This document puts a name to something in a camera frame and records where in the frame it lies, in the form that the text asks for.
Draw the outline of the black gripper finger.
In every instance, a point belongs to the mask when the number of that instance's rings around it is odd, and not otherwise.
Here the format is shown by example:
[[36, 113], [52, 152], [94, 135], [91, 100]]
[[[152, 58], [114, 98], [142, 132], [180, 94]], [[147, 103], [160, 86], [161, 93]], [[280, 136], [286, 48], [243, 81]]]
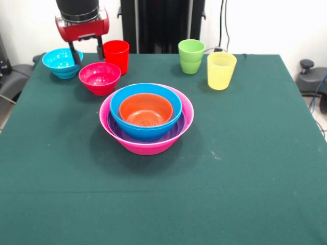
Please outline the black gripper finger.
[[83, 60], [83, 53], [79, 52], [75, 49], [73, 42], [68, 42], [74, 63], [78, 66], [81, 66], [82, 60]]
[[102, 40], [102, 36], [97, 36], [96, 37], [98, 45], [97, 45], [97, 53], [99, 56], [100, 60], [104, 60], [104, 50], [103, 50], [103, 40]]

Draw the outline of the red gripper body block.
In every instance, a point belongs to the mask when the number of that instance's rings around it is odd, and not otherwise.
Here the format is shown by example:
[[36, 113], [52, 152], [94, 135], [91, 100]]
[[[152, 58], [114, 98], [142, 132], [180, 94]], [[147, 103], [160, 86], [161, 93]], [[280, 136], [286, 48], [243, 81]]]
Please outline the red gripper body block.
[[65, 42], [98, 38], [109, 31], [109, 17], [105, 8], [100, 8], [98, 15], [89, 22], [67, 22], [57, 15], [55, 23]]

